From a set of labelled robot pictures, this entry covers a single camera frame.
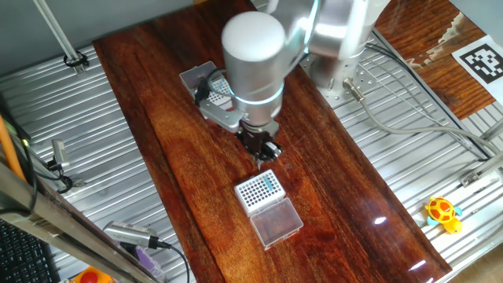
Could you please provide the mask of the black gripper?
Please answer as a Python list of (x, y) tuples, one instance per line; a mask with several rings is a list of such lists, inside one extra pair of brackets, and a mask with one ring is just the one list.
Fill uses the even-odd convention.
[(282, 154), (282, 147), (275, 143), (279, 131), (279, 123), (271, 121), (262, 126), (252, 126), (240, 122), (235, 137), (248, 149), (257, 164), (275, 161)]

